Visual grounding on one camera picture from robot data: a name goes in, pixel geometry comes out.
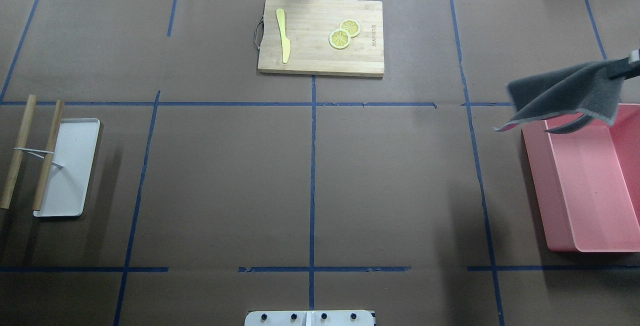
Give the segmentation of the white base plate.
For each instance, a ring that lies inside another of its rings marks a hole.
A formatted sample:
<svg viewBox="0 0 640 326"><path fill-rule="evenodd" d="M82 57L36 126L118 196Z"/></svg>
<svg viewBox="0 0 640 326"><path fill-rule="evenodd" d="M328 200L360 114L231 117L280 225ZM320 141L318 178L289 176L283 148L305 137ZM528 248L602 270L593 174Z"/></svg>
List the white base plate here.
<svg viewBox="0 0 640 326"><path fill-rule="evenodd" d="M375 326L375 312L341 310L256 310L249 312L245 326Z"/></svg>

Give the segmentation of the wooden rod right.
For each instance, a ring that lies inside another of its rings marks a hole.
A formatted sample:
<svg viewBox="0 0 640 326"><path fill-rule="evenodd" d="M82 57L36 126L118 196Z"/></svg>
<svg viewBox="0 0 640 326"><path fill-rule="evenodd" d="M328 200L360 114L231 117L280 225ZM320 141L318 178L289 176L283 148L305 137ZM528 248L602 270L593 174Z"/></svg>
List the wooden rod right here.
<svg viewBox="0 0 640 326"><path fill-rule="evenodd" d="M54 116L52 118L50 131L46 142L46 152L43 158L42 167L38 178L38 185L32 204L32 210L34 211L41 210L44 203L48 180L50 178L51 167L53 166L55 150L57 148L58 134L60 131L60 125L62 123L64 107L65 102L63 100L58 99L55 102Z"/></svg>

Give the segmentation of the yellow plastic knife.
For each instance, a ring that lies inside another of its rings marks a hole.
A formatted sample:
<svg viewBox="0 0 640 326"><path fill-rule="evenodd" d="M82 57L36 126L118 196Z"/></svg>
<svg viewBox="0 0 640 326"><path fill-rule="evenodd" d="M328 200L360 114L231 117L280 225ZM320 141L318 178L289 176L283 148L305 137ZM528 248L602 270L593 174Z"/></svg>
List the yellow plastic knife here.
<svg viewBox="0 0 640 326"><path fill-rule="evenodd" d="M290 61L291 55L291 41L287 35L287 16L283 8L277 8L275 15L281 44L281 62L282 64L287 64Z"/></svg>

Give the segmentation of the wooden rod left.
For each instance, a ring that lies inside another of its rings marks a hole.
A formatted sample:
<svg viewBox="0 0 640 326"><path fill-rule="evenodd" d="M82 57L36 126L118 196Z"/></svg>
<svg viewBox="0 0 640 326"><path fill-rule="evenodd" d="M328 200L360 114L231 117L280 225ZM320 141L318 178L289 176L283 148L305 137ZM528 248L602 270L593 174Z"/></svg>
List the wooden rod left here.
<svg viewBox="0 0 640 326"><path fill-rule="evenodd" d="M6 182L1 196L1 209L9 209L13 199L14 189L18 181L18 175L23 160L23 148L26 147L31 125L34 119L35 108L37 105L37 96L29 95L26 101L25 110L23 112L22 121L18 131L16 143L13 149L13 155L10 160L7 172Z"/></svg>

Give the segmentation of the grey microfibre cloth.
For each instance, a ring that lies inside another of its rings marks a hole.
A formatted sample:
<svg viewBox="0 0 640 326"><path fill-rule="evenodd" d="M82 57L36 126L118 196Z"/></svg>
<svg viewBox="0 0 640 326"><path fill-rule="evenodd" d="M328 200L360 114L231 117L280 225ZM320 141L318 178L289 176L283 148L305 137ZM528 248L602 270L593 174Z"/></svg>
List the grey microfibre cloth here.
<svg viewBox="0 0 640 326"><path fill-rule="evenodd" d="M618 100L624 78L609 79L606 67L615 60L583 62L508 82L506 89L514 116L496 132L560 116L578 117L547 129L551 134L577 132L599 120L611 127L618 115Z"/></svg>

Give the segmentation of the lemon slice upper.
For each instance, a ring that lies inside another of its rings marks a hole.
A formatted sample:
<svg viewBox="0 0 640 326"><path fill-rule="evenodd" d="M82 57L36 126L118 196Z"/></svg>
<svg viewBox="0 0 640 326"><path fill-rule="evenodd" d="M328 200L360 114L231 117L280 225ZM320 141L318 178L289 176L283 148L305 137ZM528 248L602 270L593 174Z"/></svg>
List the lemon slice upper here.
<svg viewBox="0 0 640 326"><path fill-rule="evenodd" d="M339 23L339 28L347 32L350 38L358 37L361 34L362 26L358 20L348 18Z"/></svg>

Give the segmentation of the pink plastic bin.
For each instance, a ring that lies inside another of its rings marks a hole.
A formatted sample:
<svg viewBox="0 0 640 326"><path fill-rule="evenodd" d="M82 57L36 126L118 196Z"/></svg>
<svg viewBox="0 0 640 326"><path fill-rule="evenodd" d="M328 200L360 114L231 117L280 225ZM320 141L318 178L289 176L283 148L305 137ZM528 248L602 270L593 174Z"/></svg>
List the pink plastic bin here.
<svg viewBox="0 0 640 326"><path fill-rule="evenodd" d="M522 127L546 244L554 252L640 250L640 109L620 103L612 127L596 120L568 134L566 115Z"/></svg>

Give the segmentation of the lemon slice lower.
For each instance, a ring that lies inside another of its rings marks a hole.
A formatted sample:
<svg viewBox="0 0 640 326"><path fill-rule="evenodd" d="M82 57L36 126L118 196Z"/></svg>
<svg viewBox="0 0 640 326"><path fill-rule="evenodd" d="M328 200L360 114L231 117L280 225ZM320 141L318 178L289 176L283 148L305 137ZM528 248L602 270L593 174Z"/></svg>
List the lemon slice lower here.
<svg viewBox="0 0 640 326"><path fill-rule="evenodd" d="M327 38L329 45L336 50L345 50L352 39L350 33L341 28L332 30Z"/></svg>

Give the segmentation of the wooden rod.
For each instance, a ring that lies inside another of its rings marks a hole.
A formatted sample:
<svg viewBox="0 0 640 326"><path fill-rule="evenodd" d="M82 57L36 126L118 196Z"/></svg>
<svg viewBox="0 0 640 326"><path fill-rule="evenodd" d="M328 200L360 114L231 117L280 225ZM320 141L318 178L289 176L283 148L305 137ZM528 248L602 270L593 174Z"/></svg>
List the wooden rod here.
<svg viewBox="0 0 640 326"><path fill-rule="evenodd" d="M46 142L46 152L43 158L42 167L38 178L38 185L32 204L32 210L34 211L41 210L44 203L48 180L50 178L51 167L53 166L55 150L57 148L58 134L60 131L60 125L62 123L64 107L65 102L63 100L58 99L55 102L54 116L52 118L50 131Z"/></svg>
<svg viewBox="0 0 640 326"><path fill-rule="evenodd" d="M31 125L34 119L35 108L37 105L37 96L29 95L26 101L25 110L23 112L22 121L18 131L16 143L13 149L13 155L10 160L7 172L6 182L1 196L1 209L9 209L13 199L14 189L18 181L18 175L23 160L23 148L26 147Z"/></svg>

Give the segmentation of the lemon slice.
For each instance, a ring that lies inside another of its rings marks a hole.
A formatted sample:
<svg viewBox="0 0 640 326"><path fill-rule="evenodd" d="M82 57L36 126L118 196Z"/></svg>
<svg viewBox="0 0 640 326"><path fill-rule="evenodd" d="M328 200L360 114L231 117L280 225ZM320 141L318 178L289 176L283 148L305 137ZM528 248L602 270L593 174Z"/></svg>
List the lemon slice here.
<svg viewBox="0 0 640 326"><path fill-rule="evenodd" d="M336 50L345 50L352 39L350 33L341 28L332 30L327 38L329 45Z"/></svg>
<svg viewBox="0 0 640 326"><path fill-rule="evenodd" d="M347 32L350 38L358 37L361 34L362 26L358 20L348 18L339 23L339 28Z"/></svg>

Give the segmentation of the white rectangular tray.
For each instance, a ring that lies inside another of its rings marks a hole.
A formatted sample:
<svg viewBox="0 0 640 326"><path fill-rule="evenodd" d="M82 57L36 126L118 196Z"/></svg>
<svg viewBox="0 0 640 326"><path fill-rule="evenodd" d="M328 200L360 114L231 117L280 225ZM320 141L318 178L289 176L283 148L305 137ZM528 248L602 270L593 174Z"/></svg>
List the white rectangular tray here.
<svg viewBox="0 0 640 326"><path fill-rule="evenodd" d="M40 210L33 216L79 217L84 210L98 147L97 118L62 119Z"/></svg>

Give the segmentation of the bamboo cutting board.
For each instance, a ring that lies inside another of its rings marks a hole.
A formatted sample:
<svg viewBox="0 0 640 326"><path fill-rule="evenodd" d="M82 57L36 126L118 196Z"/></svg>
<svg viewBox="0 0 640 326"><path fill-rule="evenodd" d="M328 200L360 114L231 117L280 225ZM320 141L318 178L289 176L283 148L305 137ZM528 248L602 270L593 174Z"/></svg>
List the bamboo cutting board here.
<svg viewBox="0 0 640 326"><path fill-rule="evenodd" d="M286 35L291 41L290 58L282 63L282 48L276 9L286 13ZM361 32L342 50L329 44L329 34L339 23L354 19ZM265 0L263 35L257 69L281 75L384 77L383 3L379 0Z"/></svg>

